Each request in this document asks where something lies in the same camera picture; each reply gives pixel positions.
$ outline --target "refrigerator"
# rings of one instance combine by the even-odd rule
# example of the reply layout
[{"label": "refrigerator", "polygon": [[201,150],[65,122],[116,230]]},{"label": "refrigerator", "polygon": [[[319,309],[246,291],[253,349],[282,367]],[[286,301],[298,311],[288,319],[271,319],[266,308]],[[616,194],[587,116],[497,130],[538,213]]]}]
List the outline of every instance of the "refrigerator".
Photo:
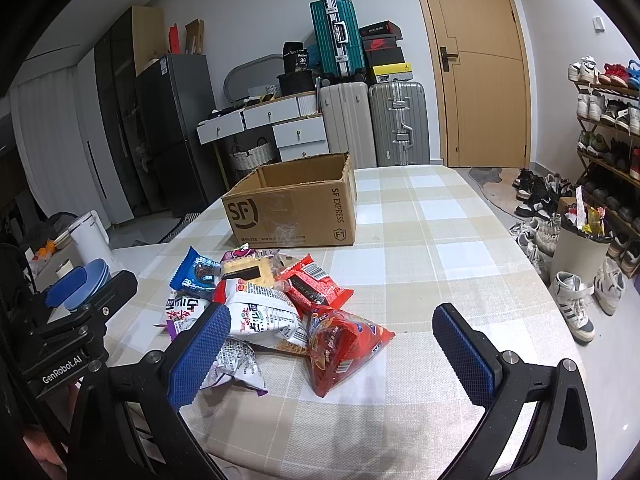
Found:
[{"label": "refrigerator", "polygon": [[225,193],[213,143],[196,126],[216,107],[207,58],[166,54],[136,78],[151,158],[173,215],[200,213]]}]

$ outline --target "sf logo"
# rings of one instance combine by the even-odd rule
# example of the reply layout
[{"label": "sf logo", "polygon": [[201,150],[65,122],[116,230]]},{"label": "sf logo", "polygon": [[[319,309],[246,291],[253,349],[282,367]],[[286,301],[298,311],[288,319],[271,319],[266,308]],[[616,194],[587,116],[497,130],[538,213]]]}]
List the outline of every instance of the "sf logo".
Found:
[{"label": "sf logo", "polygon": [[258,224],[258,208],[253,199],[230,202],[226,206],[231,213],[231,219],[239,229],[250,229]]}]

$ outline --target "teal suitcase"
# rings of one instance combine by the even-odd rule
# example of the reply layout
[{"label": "teal suitcase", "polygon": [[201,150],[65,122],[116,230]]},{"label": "teal suitcase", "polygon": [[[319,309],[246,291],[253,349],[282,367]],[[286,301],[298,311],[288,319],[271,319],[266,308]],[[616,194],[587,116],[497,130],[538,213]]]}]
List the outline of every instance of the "teal suitcase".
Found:
[{"label": "teal suitcase", "polygon": [[319,0],[310,6],[324,73],[364,81],[365,59],[351,0]]}]

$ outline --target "red chips bag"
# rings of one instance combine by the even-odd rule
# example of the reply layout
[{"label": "red chips bag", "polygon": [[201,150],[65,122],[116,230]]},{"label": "red chips bag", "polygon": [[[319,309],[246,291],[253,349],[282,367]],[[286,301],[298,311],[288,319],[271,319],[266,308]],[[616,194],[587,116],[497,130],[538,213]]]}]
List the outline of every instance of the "red chips bag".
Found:
[{"label": "red chips bag", "polygon": [[287,267],[277,279],[289,280],[291,289],[287,291],[287,295],[302,312],[311,312],[318,306],[338,309],[353,295],[352,289],[336,285],[313,261],[311,254]]},{"label": "red chips bag", "polygon": [[311,378],[324,397],[376,355],[396,334],[343,310],[316,308],[309,320]]}]

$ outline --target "roll of tape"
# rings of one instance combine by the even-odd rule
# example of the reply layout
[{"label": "roll of tape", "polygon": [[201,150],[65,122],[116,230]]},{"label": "roll of tape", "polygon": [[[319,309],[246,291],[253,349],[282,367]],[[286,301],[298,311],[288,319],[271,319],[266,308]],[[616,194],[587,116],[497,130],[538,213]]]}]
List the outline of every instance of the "roll of tape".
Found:
[{"label": "roll of tape", "polygon": [[56,276],[59,278],[64,278],[64,276],[74,270],[74,264],[69,260],[65,260],[60,266],[56,269]]}]

